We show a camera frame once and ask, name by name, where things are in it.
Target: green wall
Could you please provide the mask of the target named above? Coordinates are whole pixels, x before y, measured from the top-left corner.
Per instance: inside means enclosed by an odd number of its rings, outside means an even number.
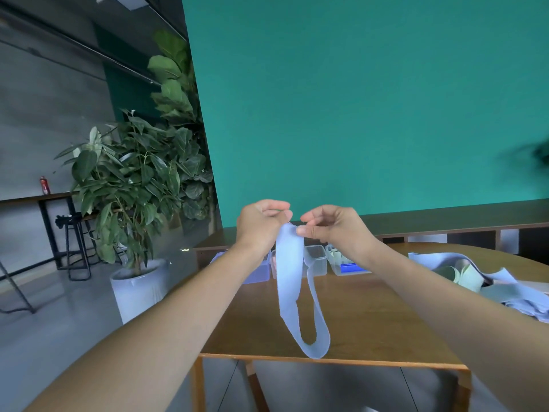
[[[183,0],[223,225],[549,197],[549,0]]]
[[[94,30],[100,48],[117,59],[142,70],[145,74],[149,73],[147,70],[149,57],[147,55],[98,25],[94,25]],[[132,76],[107,62],[103,67],[114,114],[118,121],[124,120],[121,109],[137,110],[147,116],[160,117],[160,113],[154,108],[154,101],[150,98],[150,93],[159,91],[159,87]]]

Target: plastic storage box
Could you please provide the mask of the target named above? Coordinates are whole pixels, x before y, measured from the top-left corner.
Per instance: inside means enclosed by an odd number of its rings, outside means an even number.
[[[326,246],[326,258],[332,267],[334,273],[338,276],[348,276],[348,275],[357,275],[360,273],[372,273],[370,270],[364,270],[359,265],[357,265],[352,260],[341,255],[341,260],[336,261],[330,253],[330,250],[333,250],[335,247],[331,244]]]
[[[222,251],[220,253],[217,253],[213,259],[211,259],[210,264],[214,262],[218,257],[225,254],[226,251]],[[271,277],[271,266],[269,265],[269,259],[271,257],[271,252],[269,252],[264,258],[263,262],[259,265],[257,269],[255,269],[252,273],[250,273],[250,276],[246,278],[246,280],[242,284],[256,284],[258,282],[266,282]]]
[[[328,265],[326,263],[326,251],[324,249],[324,246],[320,244],[306,245],[304,251],[306,251],[308,255],[313,259],[313,276],[323,276],[328,273]],[[271,251],[269,264],[271,265],[273,277],[276,279],[276,250]],[[305,262],[303,262],[303,273],[301,274],[301,276],[307,277],[307,265],[305,264]]]

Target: red can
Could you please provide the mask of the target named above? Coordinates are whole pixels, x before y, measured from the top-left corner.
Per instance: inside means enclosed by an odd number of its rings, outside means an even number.
[[[42,185],[42,193],[44,195],[50,195],[51,192],[49,191],[48,179],[46,179],[45,176],[40,177],[40,184]]]

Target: forearm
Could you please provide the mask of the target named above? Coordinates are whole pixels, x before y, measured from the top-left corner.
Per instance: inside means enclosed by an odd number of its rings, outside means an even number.
[[[549,404],[549,327],[379,242],[361,262],[381,277],[513,411]]]
[[[92,348],[27,411],[165,410],[238,288],[259,263],[253,251],[236,245]]]

